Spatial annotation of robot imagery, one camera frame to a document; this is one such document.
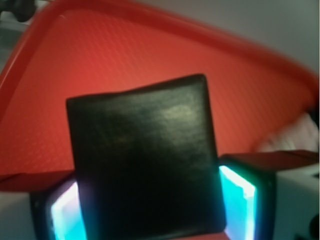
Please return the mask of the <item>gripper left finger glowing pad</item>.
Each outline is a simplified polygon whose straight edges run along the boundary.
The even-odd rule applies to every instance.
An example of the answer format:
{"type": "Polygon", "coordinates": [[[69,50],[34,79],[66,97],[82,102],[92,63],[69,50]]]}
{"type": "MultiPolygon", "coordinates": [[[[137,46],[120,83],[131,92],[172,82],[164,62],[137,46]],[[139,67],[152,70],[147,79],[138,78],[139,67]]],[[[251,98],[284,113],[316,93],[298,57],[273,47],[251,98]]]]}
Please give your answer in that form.
{"type": "Polygon", "coordinates": [[[5,174],[0,177],[2,240],[85,240],[73,172],[5,174]]]}

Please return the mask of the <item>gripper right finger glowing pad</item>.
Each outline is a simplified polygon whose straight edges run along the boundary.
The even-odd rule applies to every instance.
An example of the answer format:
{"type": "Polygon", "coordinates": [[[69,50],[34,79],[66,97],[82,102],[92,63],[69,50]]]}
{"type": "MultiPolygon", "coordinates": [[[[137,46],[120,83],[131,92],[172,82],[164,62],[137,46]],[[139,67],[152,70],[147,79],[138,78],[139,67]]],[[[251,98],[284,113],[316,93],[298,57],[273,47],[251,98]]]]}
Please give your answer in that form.
{"type": "Polygon", "coordinates": [[[318,153],[225,154],[219,170],[229,239],[319,239],[318,153]]]}

